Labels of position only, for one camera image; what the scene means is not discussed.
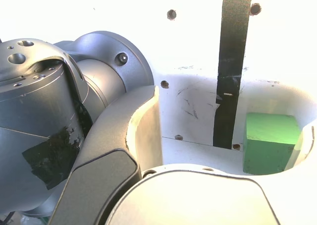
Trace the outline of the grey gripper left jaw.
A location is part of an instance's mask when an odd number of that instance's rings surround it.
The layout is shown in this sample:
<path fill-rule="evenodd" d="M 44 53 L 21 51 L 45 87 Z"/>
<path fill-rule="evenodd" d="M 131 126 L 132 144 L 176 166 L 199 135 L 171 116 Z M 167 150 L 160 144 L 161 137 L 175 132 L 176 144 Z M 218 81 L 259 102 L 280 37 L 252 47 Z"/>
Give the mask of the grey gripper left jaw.
<path fill-rule="evenodd" d="M 159 116 L 157 86 L 112 102 L 91 127 L 50 224 L 104 224 L 142 172 L 163 164 Z"/>

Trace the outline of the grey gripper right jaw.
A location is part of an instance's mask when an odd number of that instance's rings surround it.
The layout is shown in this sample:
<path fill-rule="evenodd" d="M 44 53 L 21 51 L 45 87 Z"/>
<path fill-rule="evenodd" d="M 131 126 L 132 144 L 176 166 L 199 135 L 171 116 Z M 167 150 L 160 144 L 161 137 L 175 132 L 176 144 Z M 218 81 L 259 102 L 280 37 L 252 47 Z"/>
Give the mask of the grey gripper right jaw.
<path fill-rule="evenodd" d="M 235 175 L 193 164 L 162 166 L 131 187 L 107 225 L 314 225 L 317 128 L 304 127 L 293 168 Z"/>

